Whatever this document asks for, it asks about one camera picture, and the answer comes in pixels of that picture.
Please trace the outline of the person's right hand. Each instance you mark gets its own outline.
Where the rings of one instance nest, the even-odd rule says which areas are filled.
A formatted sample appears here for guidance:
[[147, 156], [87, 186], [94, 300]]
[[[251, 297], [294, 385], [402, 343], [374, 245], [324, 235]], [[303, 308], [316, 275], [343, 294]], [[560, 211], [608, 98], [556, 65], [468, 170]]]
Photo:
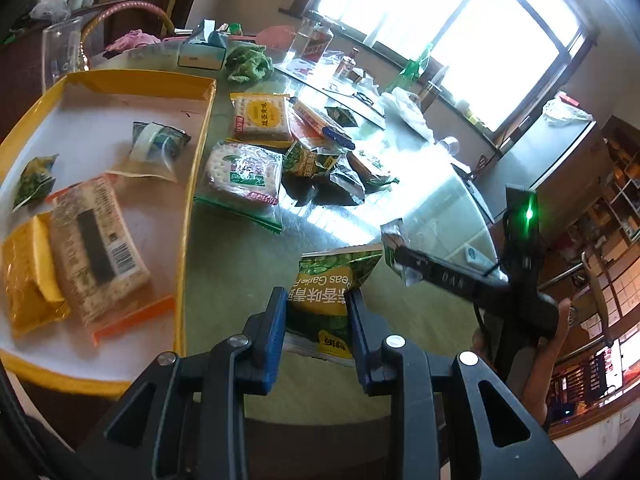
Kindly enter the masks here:
[[559, 322], [552, 339], [540, 342], [535, 359], [522, 392], [518, 395], [524, 408], [540, 426], [544, 426], [548, 415], [547, 394], [550, 387], [554, 364], [559, 357], [568, 332], [570, 331], [570, 298], [559, 303]]

